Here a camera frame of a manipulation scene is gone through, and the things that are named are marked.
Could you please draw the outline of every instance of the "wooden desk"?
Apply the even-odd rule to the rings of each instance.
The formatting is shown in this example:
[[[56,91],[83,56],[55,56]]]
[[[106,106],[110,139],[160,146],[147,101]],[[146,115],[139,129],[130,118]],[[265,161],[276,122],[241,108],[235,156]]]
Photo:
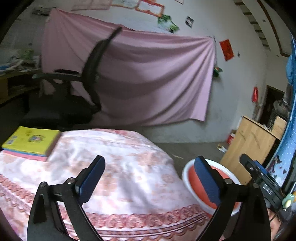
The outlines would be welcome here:
[[[34,70],[28,72],[11,72],[6,75],[0,76],[0,106],[7,104],[10,100],[23,96],[27,99],[27,94],[35,89],[39,88],[39,82],[32,80],[32,76],[35,73],[40,73],[41,70]],[[10,91],[10,82],[16,80],[19,85],[24,85],[24,87]]]
[[[240,126],[220,164],[230,170],[246,185],[251,176],[239,163],[239,158],[246,153],[252,160],[262,164],[271,150],[277,136],[256,121],[243,116]]]

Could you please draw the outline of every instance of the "wall trim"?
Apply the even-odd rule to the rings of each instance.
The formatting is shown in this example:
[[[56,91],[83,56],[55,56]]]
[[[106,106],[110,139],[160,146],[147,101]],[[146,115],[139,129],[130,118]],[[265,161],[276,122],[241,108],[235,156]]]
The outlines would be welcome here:
[[[258,2],[258,4],[260,5],[260,7],[262,8],[263,12],[265,13],[265,15],[266,15],[266,17],[267,17],[267,19],[268,19],[268,21],[269,21],[269,24],[270,24],[270,26],[271,26],[271,28],[272,28],[272,30],[273,30],[273,32],[274,32],[274,35],[275,35],[275,37],[276,37],[276,41],[277,41],[278,46],[279,46],[280,54],[281,54],[282,56],[284,56],[284,57],[289,57],[290,55],[284,53],[283,50],[282,50],[282,48],[281,48],[281,43],[280,43],[280,41],[279,41],[279,36],[278,36],[278,34],[277,34],[276,28],[274,27],[274,23],[272,22],[271,17],[270,17],[270,15],[268,14],[267,9],[265,8],[265,6],[264,6],[263,3],[261,2],[261,0],[257,0],[257,2]]]

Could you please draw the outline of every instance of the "photo on wall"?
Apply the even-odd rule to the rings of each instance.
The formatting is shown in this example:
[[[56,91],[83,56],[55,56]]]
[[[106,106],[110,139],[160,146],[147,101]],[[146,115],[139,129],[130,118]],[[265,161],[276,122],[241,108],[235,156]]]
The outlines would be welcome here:
[[[112,0],[76,0],[71,10],[108,10],[111,1]]]
[[[194,22],[194,20],[191,17],[187,16],[186,21],[185,21],[186,25],[189,26],[190,28],[192,28],[193,22]]]
[[[139,5],[135,8],[136,11],[148,13],[156,17],[161,17],[165,6],[151,2],[149,0],[140,0]]]
[[[113,0],[112,6],[115,7],[125,7],[129,9],[133,9],[138,6],[140,0]]]

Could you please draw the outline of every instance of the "blue curtain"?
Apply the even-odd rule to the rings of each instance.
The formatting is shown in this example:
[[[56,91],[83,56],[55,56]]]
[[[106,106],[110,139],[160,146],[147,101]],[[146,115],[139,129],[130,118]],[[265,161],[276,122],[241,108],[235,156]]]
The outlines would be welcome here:
[[[293,99],[290,119],[282,140],[275,151],[267,170],[274,177],[277,183],[282,186],[291,166],[291,162],[296,150],[296,55],[295,55],[295,39],[291,41],[292,55],[288,59],[286,71],[289,83],[293,86]]]

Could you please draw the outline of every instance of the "pink cloth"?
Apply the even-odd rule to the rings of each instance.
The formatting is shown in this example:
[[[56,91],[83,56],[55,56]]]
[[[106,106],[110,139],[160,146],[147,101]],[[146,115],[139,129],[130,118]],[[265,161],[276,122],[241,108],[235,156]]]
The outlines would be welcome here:
[[[53,9],[44,32],[43,71],[81,72],[94,45],[116,27]],[[99,64],[95,89],[102,111],[94,115],[92,123],[116,126],[204,121],[214,60],[215,43],[210,37],[123,30]],[[90,101],[81,83],[72,85],[77,94]],[[50,91],[46,84],[45,93]]]
[[[15,151],[9,151],[9,150],[3,150],[3,153],[10,154],[12,156],[18,156],[18,157],[23,157],[28,160],[36,160],[36,161],[46,161],[47,156],[35,156],[35,155],[30,155],[30,154],[25,154],[25,153],[18,153]]]

